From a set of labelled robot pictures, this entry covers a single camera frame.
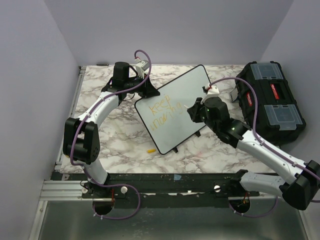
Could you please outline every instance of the whiteboard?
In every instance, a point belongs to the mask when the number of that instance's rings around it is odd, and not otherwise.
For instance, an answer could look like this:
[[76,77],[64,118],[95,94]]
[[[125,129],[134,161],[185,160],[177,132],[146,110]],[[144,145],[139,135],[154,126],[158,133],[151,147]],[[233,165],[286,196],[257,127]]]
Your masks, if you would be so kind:
[[202,87],[208,83],[205,67],[198,65],[159,87],[159,96],[135,102],[135,109],[161,154],[167,154],[205,126],[192,122],[184,105],[191,107],[197,98],[203,98]]

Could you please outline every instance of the marble table top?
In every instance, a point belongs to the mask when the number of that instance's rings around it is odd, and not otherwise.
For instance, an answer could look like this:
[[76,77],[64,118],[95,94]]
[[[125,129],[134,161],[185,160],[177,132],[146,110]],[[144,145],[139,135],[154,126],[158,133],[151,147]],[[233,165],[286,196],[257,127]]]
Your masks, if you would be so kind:
[[[107,67],[88,66],[81,86],[75,110],[75,117],[85,112],[99,97],[113,75],[113,65]],[[206,65],[205,69],[211,81],[223,77],[235,77],[243,65]],[[175,79],[194,68],[191,65],[153,65],[150,79],[156,88]],[[234,88],[233,80],[217,84],[221,99],[227,103],[230,116],[243,121],[241,109],[237,103],[231,103],[229,92]],[[134,103],[140,97],[123,101],[105,119],[99,129],[99,159],[109,173],[235,173],[247,169],[256,173],[273,172],[251,155],[234,149],[221,142],[208,128],[179,145],[178,153],[170,151],[166,155],[159,152],[147,153],[156,149],[147,129],[140,119]],[[61,173],[82,173],[82,169],[70,164],[63,155]]]

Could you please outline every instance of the toolbox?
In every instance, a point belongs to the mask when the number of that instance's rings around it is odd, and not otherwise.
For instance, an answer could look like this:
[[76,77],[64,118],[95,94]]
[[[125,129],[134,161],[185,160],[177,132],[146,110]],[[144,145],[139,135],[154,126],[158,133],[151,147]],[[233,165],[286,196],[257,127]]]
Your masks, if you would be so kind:
[[[248,63],[237,75],[254,89],[258,100],[256,132],[270,143],[281,146],[297,139],[306,128],[281,65],[270,61]],[[247,85],[235,81],[244,120],[253,126],[255,99]]]

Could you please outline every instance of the yellow marker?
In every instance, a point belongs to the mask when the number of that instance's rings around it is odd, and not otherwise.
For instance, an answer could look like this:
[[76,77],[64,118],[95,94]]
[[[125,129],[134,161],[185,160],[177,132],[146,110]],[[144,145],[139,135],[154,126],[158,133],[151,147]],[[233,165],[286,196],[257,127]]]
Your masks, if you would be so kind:
[[155,149],[149,149],[148,151],[146,151],[148,154],[152,154],[154,153],[156,150]]

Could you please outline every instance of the purple cable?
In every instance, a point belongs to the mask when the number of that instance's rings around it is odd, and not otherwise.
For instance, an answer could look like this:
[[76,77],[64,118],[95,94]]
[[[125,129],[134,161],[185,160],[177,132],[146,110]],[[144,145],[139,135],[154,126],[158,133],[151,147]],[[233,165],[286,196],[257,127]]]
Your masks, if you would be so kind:
[[[255,136],[255,138],[260,142],[261,145],[263,145],[266,149],[268,149],[270,152],[272,152],[273,154],[277,155],[278,157],[286,160],[288,163],[290,164],[294,164],[295,162],[292,161],[291,159],[289,159],[288,157],[282,155],[280,152],[278,152],[277,150],[274,150],[272,147],[270,147],[268,144],[266,144],[265,142],[263,142],[257,132],[256,132],[256,124],[257,124],[257,115],[258,115],[258,98],[257,98],[257,94],[255,92],[255,90],[252,88],[252,86],[245,81],[242,78],[239,77],[224,77],[221,78],[219,80],[216,80],[212,83],[210,83],[210,86],[212,86],[213,84],[222,82],[224,80],[238,80],[243,82],[244,84],[246,84],[248,86],[248,88],[251,90],[252,94],[253,94],[253,98],[254,98],[254,116],[253,116],[253,124],[252,124],[252,132],[253,135]],[[318,177],[316,174],[314,174],[312,171],[310,171],[309,169],[305,168],[304,166],[301,166],[300,164],[296,164],[295,166],[297,166],[299,169],[302,169],[303,171],[306,171],[307,173],[309,173],[311,176],[313,176],[314,178],[316,178],[318,181],[320,181],[320,177]],[[312,203],[320,203],[320,200],[311,200]]]
[[278,199],[278,197],[276,196],[273,207],[272,207],[269,211],[267,211],[266,213],[263,213],[263,214],[260,214],[260,215],[247,215],[247,214],[244,215],[243,213],[240,213],[240,212],[236,211],[236,210],[231,206],[230,203],[229,203],[229,208],[231,208],[231,210],[232,210],[235,214],[238,214],[239,216],[242,216],[242,217],[245,217],[245,218],[255,219],[255,218],[262,218],[262,217],[265,217],[265,216],[271,214],[271,213],[276,209],[276,207],[277,207],[277,205],[278,205],[278,202],[279,202],[279,199]]
[[[80,133],[80,130],[81,130],[81,127],[84,125],[85,121],[88,119],[88,117],[94,112],[94,110],[97,108],[97,106],[99,106],[104,100],[106,100],[107,98],[111,97],[111,96],[114,96],[114,95],[118,95],[118,94],[124,94],[124,93],[127,93],[127,92],[130,92],[134,89],[137,89],[139,88],[141,85],[143,85],[147,79],[149,78],[150,74],[151,74],[151,59],[149,57],[149,55],[143,51],[143,50],[136,50],[134,52],[134,58],[136,59],[137,58],[137,53],[143,53],[146,58],[148,59],[148,62],[149,62],[149,71],[148,71],[148,74],[146,75],[146,77],[144,78],[144,80],[142,82],[140,82],[137,86],[134,86],[134,87],[131,87],[129,89],[126,89],[126,90],[121,90],[121,91],[117,91],[117,92],[113,92],[107,96],[105,96],[103,99],[100,99],[92,108],[91,110],[88,112],[88,114],[83,118],[83,120],[80,122],[78,128],[76,129],[76,132],[75,132],[75,135],[74,135],[74,138],[73,138],[73,142],[72,142],[72,146],[71,146],[71,151],[70,151],[70,163],[71,165],[73,166],[81,166],[83,167],[84,165],[81,164],[81,163],[75,163],[74,161],[74,151],[75,151],[75,146],[76,146],[76,142],[77,142],[77,138],[78,138],[78,135]],[[94,184],[102,187],[102,188],[113,188],[113,187],[129,187],[131,189],[133,189],[136,193],[137,193],[137,197],[138,197],[138,205],[135,209],[135,211],[133,213],[131,213],[130,215],[128,216],[124,216],[124,217],[108,217],[108,216],[101,216],[101,215],[98,215],[96,214],[97,216],[99,217],[102,217],[104,219],[111,219],[111,220],[123,220],[123,219],[128,219],[128,218],[131,218],[133,215],[135,215],[139,209],[140,209],[140,204],[141,204],[141,198],[140,198],[140,194],[138,192],[138,190],[134,187],[134,186],[131,186],[131,185],[128,185],[128,184],[114,184],[114,185],[103,185],[101,183],[98,183],[96,180],[94,180],[90,174],[84,169],[84,174],[87,176],[87,178],[92,181]]]

